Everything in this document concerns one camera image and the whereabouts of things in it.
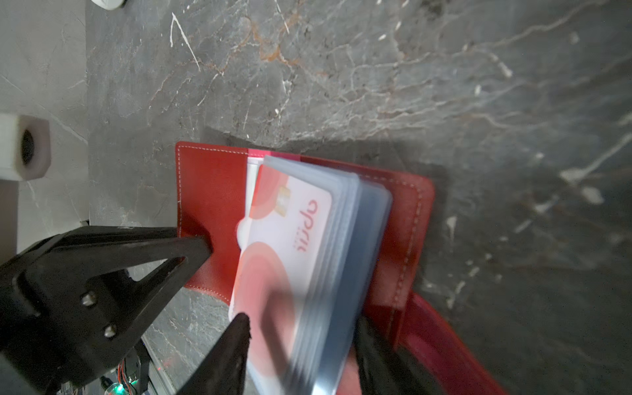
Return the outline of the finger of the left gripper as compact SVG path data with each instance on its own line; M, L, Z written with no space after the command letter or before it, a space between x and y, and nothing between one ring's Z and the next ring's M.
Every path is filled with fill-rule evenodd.
M84 226L1 266L1 387L82 387L115 368L212 256L173 227Z

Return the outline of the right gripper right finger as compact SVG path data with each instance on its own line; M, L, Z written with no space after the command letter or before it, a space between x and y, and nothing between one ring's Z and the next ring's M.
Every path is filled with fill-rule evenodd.
M362 394L444 394L429 370L407 363L365 316L356 321L354 346Z

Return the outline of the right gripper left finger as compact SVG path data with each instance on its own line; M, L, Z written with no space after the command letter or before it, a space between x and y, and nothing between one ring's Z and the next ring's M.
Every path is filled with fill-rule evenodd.
M250 318L239 313L177 394L243 394L250 339Z

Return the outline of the pink white credit card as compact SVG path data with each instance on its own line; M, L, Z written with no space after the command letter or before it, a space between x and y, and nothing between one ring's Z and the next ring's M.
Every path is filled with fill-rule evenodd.
M285 394L304 305L332 211L332 194L301 163L268 157L247 215L229 315L250 318L248 370L261 394Z

